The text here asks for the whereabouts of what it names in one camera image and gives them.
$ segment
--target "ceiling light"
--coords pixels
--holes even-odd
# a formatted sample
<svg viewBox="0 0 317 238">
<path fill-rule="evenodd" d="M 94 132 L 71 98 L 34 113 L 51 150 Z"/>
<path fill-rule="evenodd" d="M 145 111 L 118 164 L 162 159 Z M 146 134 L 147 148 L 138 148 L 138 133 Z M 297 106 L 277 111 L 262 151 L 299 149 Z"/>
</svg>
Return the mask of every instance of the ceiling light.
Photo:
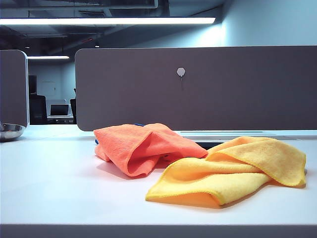
<svg viewBox="0 0 317 238">
<path fill-rule="evenodd" d="M 214 17 L 150 18 L 5 18 L 1 25 L 166 25 L 213 24 Z"/>
<path fill-rule="evenodd" d="M 68 56 L 28 56 L 29 60 L 57 60 L 57 59 L 69 59 Z"/>
</svg>

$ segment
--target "metal bowl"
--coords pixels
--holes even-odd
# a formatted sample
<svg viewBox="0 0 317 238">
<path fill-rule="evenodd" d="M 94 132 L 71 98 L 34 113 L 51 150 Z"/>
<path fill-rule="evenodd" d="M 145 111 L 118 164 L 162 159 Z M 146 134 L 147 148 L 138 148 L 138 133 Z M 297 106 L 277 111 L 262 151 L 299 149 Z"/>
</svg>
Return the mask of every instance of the metal bowl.
<svg viewBox="0 0 317 238">
<path fill-rule="evenodd" d="M 25 126 L 9 123 L 0 124 L 0 141 L 11 141 L 23 134 Z"/>
</svg>

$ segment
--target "cleaning cloth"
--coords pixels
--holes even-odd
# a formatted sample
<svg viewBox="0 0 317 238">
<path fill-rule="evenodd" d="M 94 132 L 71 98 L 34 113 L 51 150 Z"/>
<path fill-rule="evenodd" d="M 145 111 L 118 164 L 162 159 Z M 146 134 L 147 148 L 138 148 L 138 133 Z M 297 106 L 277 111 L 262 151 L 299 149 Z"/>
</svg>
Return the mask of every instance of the cleaning cloth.
<svg viewBox="0 0 317 238">
<path fill-rule="evenodd" d="M 184 157 L 204 158 L 208 154 L 194 141 L 160 123 L 110 126 L 94 130 L 94 134 L 99 143 L 95 153 L 131 177 L 146 176 L 159 160 L 166 167 Z"/>
<path fill-rule="evenodd" d="M 208 150 L 205 159 L 169 165 L 146 195 L 147 201 L 221 207 L 271 181 L 305 185 L 306 155 L 276 139 L 238 137 Z"/>
</svg>

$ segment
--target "office chair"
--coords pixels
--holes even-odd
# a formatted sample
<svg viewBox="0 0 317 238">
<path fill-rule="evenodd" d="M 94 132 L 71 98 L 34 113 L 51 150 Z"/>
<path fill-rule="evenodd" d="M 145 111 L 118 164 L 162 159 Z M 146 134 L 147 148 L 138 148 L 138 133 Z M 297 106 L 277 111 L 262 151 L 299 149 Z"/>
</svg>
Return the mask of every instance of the office chair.
<svg viewBox="0 0 317 238">
<path fill-rule="evenodd" d="M 76 119 L 76 99 L 70 99 L 70 106 L 71 106 L 71 111 L 72 111 L 73 117 L 74 117 L 74 124 L 77 124 L 77 119 Z"/>
<path fill-rule="evenodd" d="M 45 96 L 31 94 L 29 99 L 30 124 L 48 124 Z"/>
</svg>

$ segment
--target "microfiber cloth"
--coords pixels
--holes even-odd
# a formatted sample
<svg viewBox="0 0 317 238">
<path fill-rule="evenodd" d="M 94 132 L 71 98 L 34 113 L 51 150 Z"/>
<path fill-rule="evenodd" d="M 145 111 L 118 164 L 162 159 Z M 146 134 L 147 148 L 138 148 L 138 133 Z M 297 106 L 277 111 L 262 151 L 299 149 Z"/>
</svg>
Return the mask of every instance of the microfiber cloth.
<svg viewBox="0 0 317 238">
<path fill-rule="evenodd" d="M 271 181 L 303 187 L 306 155 L 276 139 L 242 136 L 208 150 L 205 159 L 169 165 L 147 201 L 218 207 L 238 202 Z"/>
<path fill-rule="evenodd" d="M 94 134 L 99 143 L 95 147 L 96 155 L 112 161 L 131 177 L 148 175 L 159 160 L 166 167 L 184 157 L 204 158 L 208 154 L 194 141 L 160 123 L 110 126 L 94 130 Z"/>
</svg>

